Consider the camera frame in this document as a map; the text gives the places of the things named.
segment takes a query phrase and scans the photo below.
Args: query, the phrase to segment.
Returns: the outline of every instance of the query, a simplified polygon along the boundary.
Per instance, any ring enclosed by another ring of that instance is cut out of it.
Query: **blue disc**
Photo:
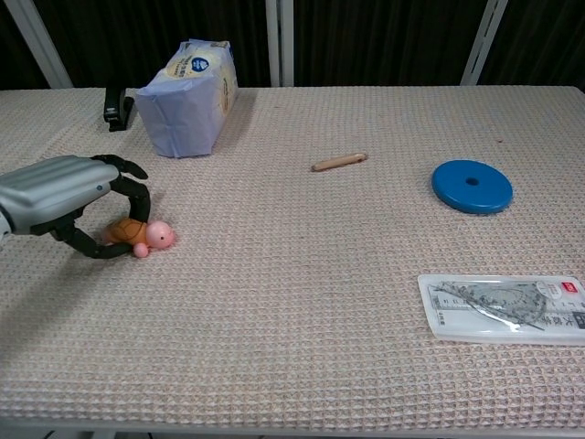
[[[497,169],[471,160],[453,160],[432,173],[432,189],[442,201],[466,213],[496,213],[512,201],[512,185]]]

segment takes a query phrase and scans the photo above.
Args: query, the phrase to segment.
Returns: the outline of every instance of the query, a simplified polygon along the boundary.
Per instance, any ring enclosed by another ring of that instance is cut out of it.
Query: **black stapler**
[[[106,88],[106,102],[103,105],[103,120],[110,124],[110,132],[124,131],[130,120],[134,99],[126,96],[123,87]]]

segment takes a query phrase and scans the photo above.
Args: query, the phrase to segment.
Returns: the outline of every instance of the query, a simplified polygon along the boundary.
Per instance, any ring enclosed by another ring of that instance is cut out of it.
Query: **gray robotic arm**
[[[117,155],[65,155],[0,176],[0,240],[10,233],[50,233],[91,258],[110,259],[130,252],[131,244],[99,245],[75,227],[84,208],[111,190],[128,197],[130,218],[148,221],[148,188],[122,173],[148,178],[134,162]]]

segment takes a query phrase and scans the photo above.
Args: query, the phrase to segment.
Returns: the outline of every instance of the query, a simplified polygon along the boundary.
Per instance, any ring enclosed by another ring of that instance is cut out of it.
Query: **clear plastic packaging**
[[[585,345],[585,290],[573,277],[424,274],[419,288],[436,338]]]

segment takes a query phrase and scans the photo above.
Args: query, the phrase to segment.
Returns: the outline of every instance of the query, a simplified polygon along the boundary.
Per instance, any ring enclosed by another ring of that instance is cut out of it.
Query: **tissue package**
[[[190,39],[136,92],[136,107],[157,154],[211,154],[238,91],[228,41]]]

